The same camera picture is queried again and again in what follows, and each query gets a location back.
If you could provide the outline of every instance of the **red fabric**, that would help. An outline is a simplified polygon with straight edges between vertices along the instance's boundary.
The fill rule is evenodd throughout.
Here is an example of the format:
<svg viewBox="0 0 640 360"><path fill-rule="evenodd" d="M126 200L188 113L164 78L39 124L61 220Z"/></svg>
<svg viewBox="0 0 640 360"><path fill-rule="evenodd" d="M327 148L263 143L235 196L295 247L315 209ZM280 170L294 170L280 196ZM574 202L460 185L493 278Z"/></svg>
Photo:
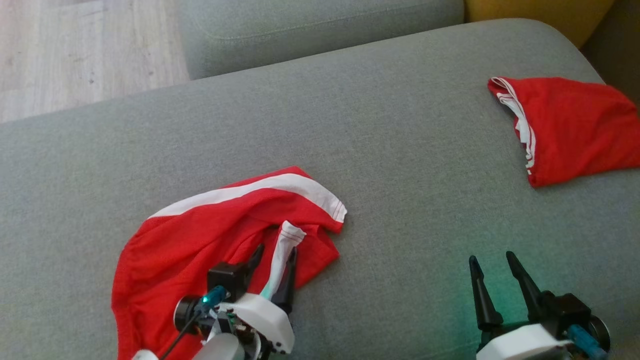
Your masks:
<svg viewBox="0 0 640 360"><path fill-rule="evenodd" d="M309 177L292 167L228 187L280 174ZM203 295L207 271L216 263L247 261L264 243L262 261L249 287L249 292L259 293L269 277L278 228L285 220L307 233L298 245L299 288L338 258L323 228L335 233L342 229L342 222L301 195L261 189L181 215L145 221L122 251L113 281L118 360L130 360L143 348L163 354L178 335L173 326L176 303L188 294ZM201 347L200 339L185 336L168 359L191 359Z"/></svg>
<svg viewBox="0 0 640 360"><path fill-rule="evenodd" d="M640 119L621 92L563 78L502 79L513 87L535 134L532 187L640 167ZM506 92L491 79L488 87L496 96Z"/></svg>

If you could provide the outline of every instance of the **red cloth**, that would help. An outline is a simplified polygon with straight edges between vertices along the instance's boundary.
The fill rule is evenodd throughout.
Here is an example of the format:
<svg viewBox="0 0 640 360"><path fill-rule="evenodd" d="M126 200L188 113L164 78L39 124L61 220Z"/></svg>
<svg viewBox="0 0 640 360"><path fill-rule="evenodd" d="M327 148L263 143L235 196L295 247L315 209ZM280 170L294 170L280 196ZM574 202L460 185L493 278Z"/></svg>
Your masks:
<svg viewBox="0 0 640 360"><path fill-rule="evenodd" d="M220 261L247 261L266 248L249 292L269 277L278 227L286 220L306 235L298 245L296 287L338 258L324 229L339 233L346 210L341 201L297 167L241 181L182 200L146 220L120 255L111 307L118 327L118 360L140 349L160 356L178 335L176 303L204 295L207 271ZM191 359L200 339L185 336L169 359Z"/></svg>
<svg viewBox="0 0 640 360"><path fill-rule="evenodd" d="M534 188L640 167L636 106L613 87L563 78L491 78L488 87L516 114Z"/></svg>

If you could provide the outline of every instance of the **gray upholstery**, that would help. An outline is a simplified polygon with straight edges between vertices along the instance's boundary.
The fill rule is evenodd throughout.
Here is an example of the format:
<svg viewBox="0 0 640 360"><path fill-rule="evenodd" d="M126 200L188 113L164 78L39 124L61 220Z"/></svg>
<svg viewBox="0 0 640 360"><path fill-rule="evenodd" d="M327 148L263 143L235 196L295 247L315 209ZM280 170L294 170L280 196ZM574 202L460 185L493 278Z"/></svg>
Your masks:
<svg viewBox="0 0 640 360"><path fill-rule="evenodd" d="M0 126L3 358L114 359L111 281L142 221L289 165L349 210L341 258L296 297L291 359L472 359L469 255L505 320L526 314L507 250L631 344L640 171L533 190L496 75L600 81L552 28L495 20Z"/></svg>
<svg viewBox="0 0 640 360"><path fill-rule="evenodd" d="M182 0L191 79L460 24L462 0Z"/></svg>

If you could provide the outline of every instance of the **white stripe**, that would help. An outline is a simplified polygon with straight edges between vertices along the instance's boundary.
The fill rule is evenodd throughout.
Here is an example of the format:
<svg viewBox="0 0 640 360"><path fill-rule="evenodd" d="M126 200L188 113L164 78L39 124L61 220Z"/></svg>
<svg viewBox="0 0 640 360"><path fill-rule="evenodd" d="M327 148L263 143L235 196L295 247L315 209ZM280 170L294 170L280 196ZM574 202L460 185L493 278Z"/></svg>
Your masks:
<svg viewBox="0 0 640 360"><path fill-rule="evenodd" d="M306 235L307 233L299 227L293 226L290 222L285 221L282 223L282 230L278 234L276 249L273 251L273 257L271 258L269 280L260 292L261 297L271 300L273 294L280 287L282 274L284 274L291 251L305 239Z"/></svg>
<svg viewBox="0 0 640 360"><path fill-rule="evenodd" d="M534 160L536 158L536 134L533 132L533 128L527 121L527 116L524 113L524 108L518 100L518 96L516 95L515 90L508 81L503 78L491 78L491 81L493 81L496 85L505 88L509 92L508 94L499 92L496 95L498 97L498 100L502 104L508 106L509 109L511 109L511 111L513 111L513 113L516 115L516 118L518 118L518 121L516 121L515 129L520 133L520 142L526 145L526 168L532 168L535 164Z"/></svg>
<svg viewBox="0 0 640 360"><path fill-rule="evenodd" d="M276 189L298 194L324 210L335 221L344 222L347 209L342 202L318 182L298 174L281 174L247 185L201 193L175 202L149 218L180 215L198 206L219 204L260 189Z"/></svg>

